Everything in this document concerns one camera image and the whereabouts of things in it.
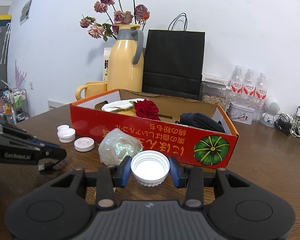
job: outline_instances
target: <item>wooden table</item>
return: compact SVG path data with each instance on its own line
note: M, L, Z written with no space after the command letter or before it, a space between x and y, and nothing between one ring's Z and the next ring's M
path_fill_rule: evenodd
M10 239L3 215L5 208L16 198L76 167L89 172L103 165L99 160L98 146L90 152L79 153L73 142L60 143L56 131L61 124L71 124L69 106L48 111L18 125L41 140L62 145L67 151L67 165L62 168L60 163L61 170L41 174L37 166L0 164L0 240ZM300 139L287 137L259 122L251 126L236 122L235 126L240 138L228 169L287 200L296 212L296 223L289 240L300 240ZM117 188L116 198L118 203L124 199L182 201L184 193L184 189L173 187L169 176L155 188L144 187L131 176L126 188ZM94 200L93 194L94 189L89 188L86 197L89 203ZM213 190L206 188L205 204L213 200Z

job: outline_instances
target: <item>container of nuts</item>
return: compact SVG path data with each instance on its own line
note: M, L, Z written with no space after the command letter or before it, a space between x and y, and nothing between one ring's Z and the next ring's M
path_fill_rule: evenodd
M220 77L202 75L202 101L210 104L220 105L224 110L231 88L227 86L228 81Z

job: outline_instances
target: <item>red and white label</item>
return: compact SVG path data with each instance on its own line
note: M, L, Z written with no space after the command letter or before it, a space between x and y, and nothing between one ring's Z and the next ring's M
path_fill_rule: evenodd
M243 92L244 94L246 95L250 95L250 96L253 96L254 95L254 89L256 87L253 86L253 85L249 85L249 84L246 84L246 85L243 85Z
M267 90L256 89L255 97L265 99L267 95Z
M241 94L242 92L242 84L236 83L236 82L231 82L231 91L232 92L237 92Z

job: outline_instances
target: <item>green pumpkin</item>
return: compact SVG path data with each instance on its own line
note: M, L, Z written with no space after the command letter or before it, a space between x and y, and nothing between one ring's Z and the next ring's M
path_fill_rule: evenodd
M194 146L194 158L202 165L216 165L224 160L229 151L229 143L219 135L204 137Z

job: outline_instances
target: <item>red cardboard box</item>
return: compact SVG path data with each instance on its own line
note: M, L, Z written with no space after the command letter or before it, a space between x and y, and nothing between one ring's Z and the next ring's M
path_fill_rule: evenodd
M101 111L106 103L134 98L153 101L161 121ZM79 136L101 142L109 131L119 128L139 139L144 150L156 150L182 163L213 169L227 166L239 138L220 106L192 99L116 89L74 102L70 112L72 127ZM221 121L226 133L175 124L183 113L204 113Z

